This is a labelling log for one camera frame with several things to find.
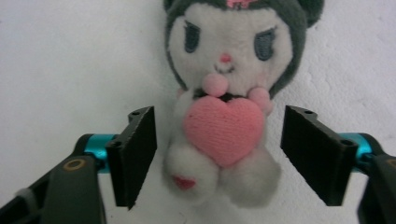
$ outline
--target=teal metal part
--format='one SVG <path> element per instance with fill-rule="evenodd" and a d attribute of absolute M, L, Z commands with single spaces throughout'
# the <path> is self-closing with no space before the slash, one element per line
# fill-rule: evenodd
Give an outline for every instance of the teal metal part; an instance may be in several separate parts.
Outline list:
<path fill-rule="evenodd" d="M 358 167 L 364 167 L 369 165 L 367 159 L 371 158 L 373 155 L 373 150 L 369 142 L 359 133 L 339 133 L 339 134 L 341 137 L 353 141 L 359 145 L 358 151 L 356 152 L 355 170 L 360 171 Z"/>
<path fill-rule="evenodd" d="M 93 154 L 100 162 L 99 174 L 108 174 L 110 172 L 107 160 L 106 145 L 114 138 L 115 134 L 94 134 L 88 140 L 85 146 L 86 154 Z"/>

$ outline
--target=plush head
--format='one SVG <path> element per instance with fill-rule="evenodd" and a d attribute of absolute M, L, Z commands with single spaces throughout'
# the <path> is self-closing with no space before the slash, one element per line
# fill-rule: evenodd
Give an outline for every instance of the plush head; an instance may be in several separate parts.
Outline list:
<path fill-rule="evenodd" d="M 305 31 L 323 0 L 165 0 L 166 48 L 186 91 L 202 88 L 208 74 L 222 74 L 228 92 L 255 87 L 273 97 L 290 80 L 302 57 Z"/>

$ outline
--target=pink heart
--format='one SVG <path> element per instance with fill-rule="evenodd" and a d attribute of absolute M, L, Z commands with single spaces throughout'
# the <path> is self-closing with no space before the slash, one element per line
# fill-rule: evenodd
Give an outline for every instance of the pink heart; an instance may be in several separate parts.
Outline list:
<path fill-rule="evenodd" d="M 219 166 L 244 158 L 262 137 L 264 117 L 252 101 L 237 98 L 224 103 L 206 96 L 197 100 L 184 118 L 187 138 Z"/>

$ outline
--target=red accent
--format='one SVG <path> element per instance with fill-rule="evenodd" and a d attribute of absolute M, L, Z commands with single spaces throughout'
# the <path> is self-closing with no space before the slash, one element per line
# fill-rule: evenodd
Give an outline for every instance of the red accent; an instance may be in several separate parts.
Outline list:
<path fill-rule="evenodd" d="M 175 184 L 181 189 L 181 190 L 187 190 L 191 189 L 192 187 L 195 186 L 195 181 L 186 179 L 177 175 L 172 175 L 172 178 L 175 181 Z"/>
<path fill-rule="evenodd" d="M 257 2 L 258 0 L 227 0 L 227 7 L 230 8 L 248 8 L 248 5 L 252 2 Z"/>
<path fill-rule="evenodd" d="M 230 61 L 231 61 L 231 55 L 230 54 L 228 54 L 228 53 L 223 53 L 223 54 L 221 54 L 221 56 L 220 56 L 220 61 L 222 62 L 222 63 L 229 63 Z"/>

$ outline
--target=kuromi plush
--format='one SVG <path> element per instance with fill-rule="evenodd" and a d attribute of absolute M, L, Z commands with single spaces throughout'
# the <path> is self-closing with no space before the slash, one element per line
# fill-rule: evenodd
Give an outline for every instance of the kuromi plush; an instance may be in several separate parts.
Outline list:
<path fill-rule="evenodd" d="M 165 0 L 168 60 L 181 86 L 163 178 L 202 203 L 221 190 L 268 204 L 280 167 L 261 147 L 271 99 L 294 76 L 323 0 Z"/>

